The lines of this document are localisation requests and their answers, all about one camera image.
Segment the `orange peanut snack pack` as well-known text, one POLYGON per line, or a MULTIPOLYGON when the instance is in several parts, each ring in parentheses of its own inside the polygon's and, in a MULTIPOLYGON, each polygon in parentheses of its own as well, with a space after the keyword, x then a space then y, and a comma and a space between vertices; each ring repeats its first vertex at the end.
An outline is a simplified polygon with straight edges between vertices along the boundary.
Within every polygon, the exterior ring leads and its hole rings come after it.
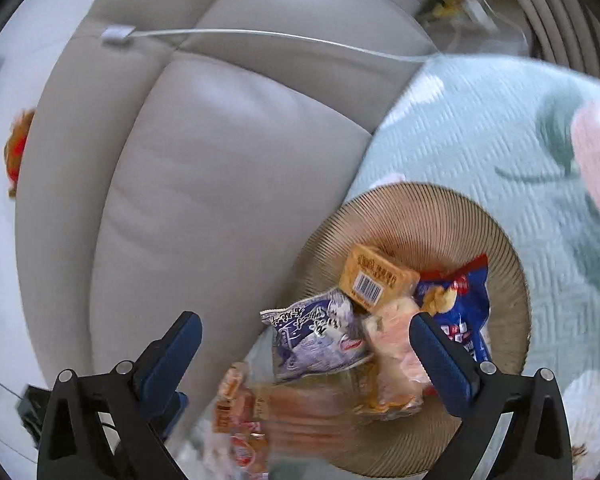
POLYGON ((360 403, 368 419, 389 420, 417 413, 431 387, 410 341, 411 320, 420 309, 410 296, 393 299, 363 318, 373 359, 358 372, 360 403))

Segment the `blue red snack bag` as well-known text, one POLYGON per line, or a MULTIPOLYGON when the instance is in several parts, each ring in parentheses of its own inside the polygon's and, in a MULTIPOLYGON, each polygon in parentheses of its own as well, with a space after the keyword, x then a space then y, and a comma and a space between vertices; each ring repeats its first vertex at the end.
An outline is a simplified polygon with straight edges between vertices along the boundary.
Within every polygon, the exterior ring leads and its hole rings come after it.
POLYGON ((461 344, 478 363, 491 359, 482 334, 491 307, 486 288, 488 271, 488 257, 482 254, 448 274, 423 273, 415 290, 419 307, 437 321, 449 340, 461 344))

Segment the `sausage snack pack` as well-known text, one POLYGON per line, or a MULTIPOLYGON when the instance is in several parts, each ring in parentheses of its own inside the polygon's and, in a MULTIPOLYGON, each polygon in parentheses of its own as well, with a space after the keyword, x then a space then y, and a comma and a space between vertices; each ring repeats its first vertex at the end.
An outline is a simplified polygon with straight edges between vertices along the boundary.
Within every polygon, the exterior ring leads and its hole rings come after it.
POLYGON ((345 391, 257 385, 254 397, 254 417, 262 422, 274 454, 331 460, 355 448, 355 402, 345 391))

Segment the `purple white snack bag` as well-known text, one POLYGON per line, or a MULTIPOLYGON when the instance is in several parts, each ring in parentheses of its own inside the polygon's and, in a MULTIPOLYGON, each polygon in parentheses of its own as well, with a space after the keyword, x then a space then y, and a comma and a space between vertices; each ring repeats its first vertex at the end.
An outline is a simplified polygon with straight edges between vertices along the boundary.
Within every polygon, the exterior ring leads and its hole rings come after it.
POLYGON ((370 358, 351 300, 333 287, 286 308, 260 312, 274 330, 274 373, 280 382, 348 370, 370 358))

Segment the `yellow barcode cake pack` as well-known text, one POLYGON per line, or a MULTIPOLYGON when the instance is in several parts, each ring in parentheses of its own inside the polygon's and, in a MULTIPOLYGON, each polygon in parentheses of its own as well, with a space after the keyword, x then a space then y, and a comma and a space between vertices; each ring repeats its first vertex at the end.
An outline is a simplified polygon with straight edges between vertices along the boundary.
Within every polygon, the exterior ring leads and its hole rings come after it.
POLYGON ((399 297, 412 296, 420 274, 373 246, 356 244, 349 252, 338 288, 367 312, 399 297))

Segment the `red white striped snack bag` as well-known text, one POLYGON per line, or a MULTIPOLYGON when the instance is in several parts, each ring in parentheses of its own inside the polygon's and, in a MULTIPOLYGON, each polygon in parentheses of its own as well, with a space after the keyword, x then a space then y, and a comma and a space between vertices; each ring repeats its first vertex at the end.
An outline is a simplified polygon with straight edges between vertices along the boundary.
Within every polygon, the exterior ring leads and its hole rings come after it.
POLYGON ((270 442, 264 428, 262 396, 249 383, 247 362, 233 363, 216 392, 212 431, 220 436, 219 453, 228 458, 228 478, 267 479, 270 442))

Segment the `gold ribbed round plate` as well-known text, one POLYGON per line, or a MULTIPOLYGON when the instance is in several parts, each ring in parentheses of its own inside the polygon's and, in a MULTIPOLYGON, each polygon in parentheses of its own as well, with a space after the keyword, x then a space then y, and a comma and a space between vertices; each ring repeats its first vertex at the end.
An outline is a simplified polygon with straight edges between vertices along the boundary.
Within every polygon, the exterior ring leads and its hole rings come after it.
MULTIPOLYGON (((478 204, 426 183, 381 186, 355 197, 308 238, 278 305, 286 307, 335 286, 355 244, 378 247, 416 271, 443 274, 486 255, 491 356, 502 372, 522 372, 531 332, 524 270, 504 231, 478 204)), ((365 477, 423 474, 458 426, 458 419, 432 396, 413 416, 363 425, 350 450, 330 462, 365 477)))

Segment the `orange plush toy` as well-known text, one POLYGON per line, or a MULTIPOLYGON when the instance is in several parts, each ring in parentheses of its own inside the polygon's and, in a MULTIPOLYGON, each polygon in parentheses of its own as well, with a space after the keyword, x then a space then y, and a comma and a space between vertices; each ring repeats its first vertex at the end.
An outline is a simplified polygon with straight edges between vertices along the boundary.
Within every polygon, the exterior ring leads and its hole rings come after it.
POLYGON ((5 169, 9 180, 8 196, 12 200, 16 198, 20 166, 34 115, 35 109, 32 108, 24 110, 15 119, 4 146, 5 169))

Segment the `beige leather headboard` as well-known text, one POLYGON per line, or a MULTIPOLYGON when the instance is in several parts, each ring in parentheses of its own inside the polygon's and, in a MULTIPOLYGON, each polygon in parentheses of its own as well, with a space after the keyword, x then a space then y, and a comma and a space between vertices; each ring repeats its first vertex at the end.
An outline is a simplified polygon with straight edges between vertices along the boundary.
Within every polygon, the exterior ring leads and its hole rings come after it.
POLYGON ((434 43, 427 0, 95 0, 50 74, 16 198, 45 379, 135 358, 181 312, 213 386, 343 201, 434 43), (103 44, 113 24, 135 28, 103 44))

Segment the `white power adapter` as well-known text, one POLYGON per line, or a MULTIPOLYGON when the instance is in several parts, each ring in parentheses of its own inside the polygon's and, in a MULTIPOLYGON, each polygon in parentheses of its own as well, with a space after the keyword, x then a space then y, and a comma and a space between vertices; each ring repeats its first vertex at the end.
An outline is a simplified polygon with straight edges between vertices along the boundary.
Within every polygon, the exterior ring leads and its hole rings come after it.
POLYGON ((122 46, 122 44, 126 44, 132 39, 133 32, 135 32, 133 26, 113 24, 104 29, 100 39, 103 44, 122 46))

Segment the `grey curtain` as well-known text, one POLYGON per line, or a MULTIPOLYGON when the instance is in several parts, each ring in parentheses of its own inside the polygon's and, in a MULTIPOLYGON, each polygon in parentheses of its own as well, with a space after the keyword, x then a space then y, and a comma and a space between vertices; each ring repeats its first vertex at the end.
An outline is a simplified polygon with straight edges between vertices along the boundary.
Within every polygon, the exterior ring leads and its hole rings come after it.
POLYGON ((542 59, 600 79, 600 20, 583 0, 516 0, 542 59))

